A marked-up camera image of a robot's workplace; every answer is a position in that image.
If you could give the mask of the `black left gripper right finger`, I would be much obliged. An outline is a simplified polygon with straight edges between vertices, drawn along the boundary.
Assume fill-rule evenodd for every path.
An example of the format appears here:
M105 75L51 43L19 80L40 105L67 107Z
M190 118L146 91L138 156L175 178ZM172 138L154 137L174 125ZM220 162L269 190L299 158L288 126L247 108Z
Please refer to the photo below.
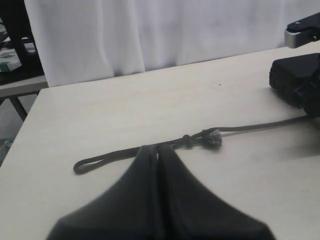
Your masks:
M169 240L273 240L267 224L208 190L173 147L158 149L158 189Z

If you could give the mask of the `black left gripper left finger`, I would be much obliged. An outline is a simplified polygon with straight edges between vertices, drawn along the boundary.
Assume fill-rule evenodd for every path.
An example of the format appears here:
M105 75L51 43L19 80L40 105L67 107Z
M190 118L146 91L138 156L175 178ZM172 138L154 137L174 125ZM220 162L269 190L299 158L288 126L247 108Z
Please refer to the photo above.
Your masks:
M142 146L122 177L99 197L60 218L49 240L158 239L157 153Z

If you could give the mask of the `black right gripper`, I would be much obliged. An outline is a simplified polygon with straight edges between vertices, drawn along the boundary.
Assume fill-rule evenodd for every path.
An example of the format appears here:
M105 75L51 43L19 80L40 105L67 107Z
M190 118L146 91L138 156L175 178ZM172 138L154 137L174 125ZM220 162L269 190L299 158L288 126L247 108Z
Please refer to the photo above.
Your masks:
M320 116L320 54L302 55L294 76L297 78L295 98L298 108L303 108L310 118Z

